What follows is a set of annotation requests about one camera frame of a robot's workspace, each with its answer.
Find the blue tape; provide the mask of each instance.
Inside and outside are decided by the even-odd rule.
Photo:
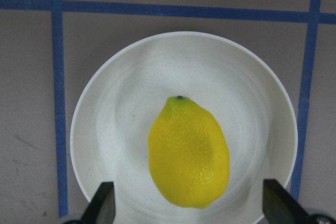
[[[304,146],[306,143],[306,131],[309,112],[309,97],[311,78],[314,65],[321,0],[310,0],[309,21],[307,27],[306,47],[303,59],[301,87],[298,110],[298,152],[292,174],[290,193],[295,200],[299,200]]]
[[[50,0],[0,0],[0,9],[50,10]]]
[[[62,0],[51,0],[53,43],[58,214],[68,214],[67,148],[64,92]]]
[[[336,25],[336,14],[334,14],[334,13],[321,13],[319,23],[320,24]]]
[[[109,13],[190,18],[308,22],[309,13],[279,10],[234,9],[175,5],[127,4],[107,2],[63,1],[64,12]]]

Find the yellow lemon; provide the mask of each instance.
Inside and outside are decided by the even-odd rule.
[[[229,151],[224,135],[216,119],[191,99],[167,99],[148,148],[152,179],[170,203],[206,208],[225,191]]]

